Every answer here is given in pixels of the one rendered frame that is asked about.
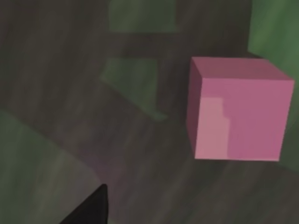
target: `cube's front face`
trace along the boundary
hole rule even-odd
[[[292,80],[204,78],[195,158],[278,161]]]

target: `green patch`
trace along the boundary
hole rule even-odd
[[[0,112],[0,223],[58,224],[99,185],[87,166]]]
[[[166,118],[156,110],[156,60],[110,59],[100,78],[154,120]]]
[[[109,27],[112,32],[175,32],[174,0],[111,0]]]
[[[279,164],[299,172],[299,2],[254,0],[249,51],[267,58],[295,80]]]

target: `black pointed object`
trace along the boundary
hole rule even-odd
[[[108,189],[102,184],[60,224],[107,224]]]

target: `cube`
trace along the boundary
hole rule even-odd
[[[265,59],[193,57],[186,125],[195,158],[278,161],[293,86]]]

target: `pink block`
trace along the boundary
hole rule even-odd
[[[265,59],[192,58],[186,123],[195,158],[278,161],[293,86]]]

